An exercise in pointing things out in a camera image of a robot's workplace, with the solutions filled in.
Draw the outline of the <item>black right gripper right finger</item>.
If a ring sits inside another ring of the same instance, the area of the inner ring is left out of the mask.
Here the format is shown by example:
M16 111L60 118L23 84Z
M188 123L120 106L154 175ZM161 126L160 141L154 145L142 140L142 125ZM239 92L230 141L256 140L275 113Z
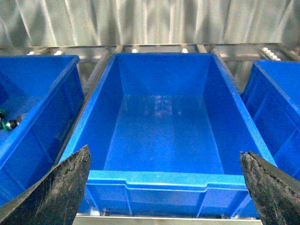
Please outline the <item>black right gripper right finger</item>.
M300 182L254 152L240 152L245 184L264 225L300 223Z

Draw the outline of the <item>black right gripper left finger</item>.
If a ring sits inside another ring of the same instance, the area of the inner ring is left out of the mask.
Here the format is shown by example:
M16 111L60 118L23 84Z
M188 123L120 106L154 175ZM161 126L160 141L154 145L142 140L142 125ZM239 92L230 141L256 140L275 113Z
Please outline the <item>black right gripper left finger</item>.
M0 208L2 225L71 225L90 173L88 145L54 166L43 178Z

